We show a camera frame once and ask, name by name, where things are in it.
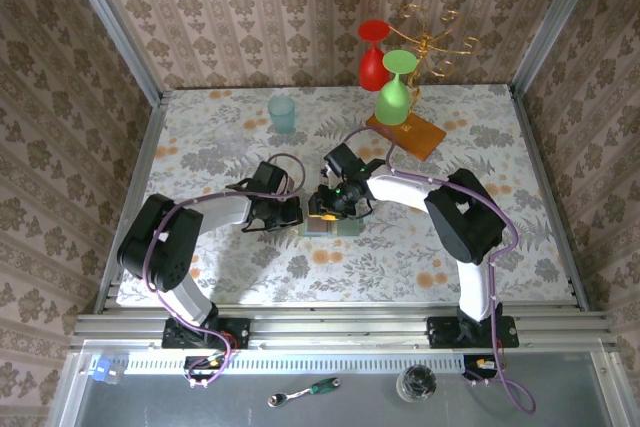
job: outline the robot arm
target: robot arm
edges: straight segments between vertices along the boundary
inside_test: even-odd
[[[366,164],[340,144],[326,157],[327,170],[342,181],[335,189],[319,186],[309,201],[309,213],[327,220],[355,217],[355,205],[367,201],[398,202],[420,209],[431,216],[436,232],[447,252],[456,259],[460,277],[458,319],[468,337],[490,315],[488,269],[484,256],[502,241],[504,222],[491,209],[470,196],[449,187],[437,187],[428,180],[395,175],[381,159]],[[460,169],[449,182],[491,199],[478,179]]]
[[[218,318],[216,305],[202,293],[188,274],[196,242],[200,235],[225,225],[247,224],[243,232],[270,232],[302,223],[299,197],[279,200],[259,195],[289,192],[288,179],[283,169],[261,162],[253,177],[228,186],[228,192],[235,191],[234,195],[217,194],[219,198],[215,201],[192,204],[188,209],[179,209],[171,217],[149,263],[149,280],[171,311],[194,326],[214,331],[233,330],[229,326],[222,329],[220,323],[227,320]],[[246,192],[246,195],[239,195],[239,192]],[[163,218],[175,205],[173,200],[154,194],[142,206],[118,249],[118,262],[134,276],[142,279],[143,262],[151,240]],[[260,222],[262,226],[252,227],[254,222]],[[178,334],[175,331],[180,329],[179,325],[173,322],[172,329],[172,335],[176,337]],[[196,333],[181,331],[179,335],[189,336],[191,343],[196,346],[207,346],[206,339],[203,341],[202,336]]]

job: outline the transparent cup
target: transparent cup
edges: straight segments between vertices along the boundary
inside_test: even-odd
[[[405,402],[427,400],[436,391],[436,375],[426,365],[412,365],[398,376],[396,389]]]
[[[295,128],[296,104],[291,97],[277,95],[269,101],[268,110],[273,127],[279,134],[290,134]]]
[[[213,130],[213,142],[223,159],[237,159],[246,153],[242,127],[222,124]]]

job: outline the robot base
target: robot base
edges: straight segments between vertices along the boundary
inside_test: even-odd
[[[496,316],[497,336],[502,347],[518,347],[520,342],[515,320],[502,315],[502,304],[498,304]],[[428,317],[427,337],[432,349],[491,348],[491,319],[478,322],[458,308],[456,317]]]
[[[206,320],[202,327],[216,332],[228,332],[237,340],[237,346],[233,343],[231,348],[243,350],[249,347],[251,321],[249,319],[236,319],[227,317],[214,317]],[[213,336],[195,332],[184,327],[173,318],[167,319],[162,333],[163,349],[218,349],[223,350],[222,341]]]

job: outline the floral tablecloth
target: floral tablecloth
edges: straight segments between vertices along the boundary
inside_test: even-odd
[[[296,102],[296,132],[275,133],[267,102],[286,94]],[[253,174],[276,152],[298,156],[307,169],[303,202],[319,181],[322,157],[372,114],[376,94],[356,87],[191,90],[173,92],[147,184],[186,199],[215,192]],[[419,162],[398,149],[397,167],[445,178],[460,167],[474,172],[517,226],[519,248],[500,259],[502,300],[567,301],[570,288],[549,227],[538,183],[504,85],[425,86],[416,112],[447,131]],[[243,127],[246,155],[225,160],[213,130]],[[389,142],[364,132],[349,142],[365,161],[384,158]],[[293,162],[277,161],[294,179]],[[300,237],[240,232],[227,226],[203,235],[190,274],[217,303],[457,302],[455,261],[443,250],[429,217],[380,202],[359,237]],[[125,272],[118,294],[123,306],[157,305],[141,282]]]

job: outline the patterned wall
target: patterned wall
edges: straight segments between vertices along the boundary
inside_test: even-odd
[[[149,106],[87,0],[0,0],[0,425],[43,425]]]
[[[640,0],[580,0],[527,103],[583,282],[640,399]]]
[[[428,7],[434,32],[449,26],[443,8],[459,10],[458,39],[482,41],[447,82],[506,83],[551,0],[114,0],[164,89],[355,84],[360,23],[384,18],[415,34],[416,22],[398,17],[410,2]]]

